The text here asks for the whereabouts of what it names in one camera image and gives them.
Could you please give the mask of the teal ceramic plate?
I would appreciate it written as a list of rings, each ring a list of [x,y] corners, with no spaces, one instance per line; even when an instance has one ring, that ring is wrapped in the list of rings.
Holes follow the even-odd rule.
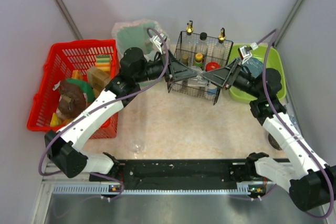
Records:
[[[251,57],[244,62],[241,71],[256,78],[262,73],[263,65],[263,62],[261,62],[259,59]]]

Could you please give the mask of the black cap clear bottle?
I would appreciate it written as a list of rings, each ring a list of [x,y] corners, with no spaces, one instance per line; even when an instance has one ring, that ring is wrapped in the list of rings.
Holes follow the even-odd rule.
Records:
[[[197,42],[196,47],[195,47],[196,53],[202,53],[203,56],[207,55],[208,44],[206,40],[207,40],[207,33],[206,32],[200,33],[199,41]]]

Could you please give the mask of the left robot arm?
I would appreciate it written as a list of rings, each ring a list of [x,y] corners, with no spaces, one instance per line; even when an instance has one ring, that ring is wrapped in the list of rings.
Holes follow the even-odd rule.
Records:
[[[197,75],[196,71],[179,62],[168,50],[157,53],[147,61],[142,49],[129,48],[120,60],[120,72],[107,84],[100,95],[58,132],[45,134],[47,157],[68,178],[80,173],[108,174],[117,160],[108,153],[93,154],[82,151],[86,141],[109,118],[125,108],[140,92],[145,81],[183,81]]]

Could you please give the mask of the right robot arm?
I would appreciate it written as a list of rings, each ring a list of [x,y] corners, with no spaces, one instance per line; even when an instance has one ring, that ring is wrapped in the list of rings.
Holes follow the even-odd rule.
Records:
[[[307,144],[292,125],[286,108],[277,97],[282,88],[281,74],[265,68],[258,77],[242,70],[237,60],[229,65],[202,73],[202,77],[219,88],[235,87],[255,97],[250,111],[260,125],[279,144],[291,167],[285,167],[266,153],[251,153],[246,170],[251,177],[266,177],[284,189],[301,211],[335,201],[335,166],[330,166]]]

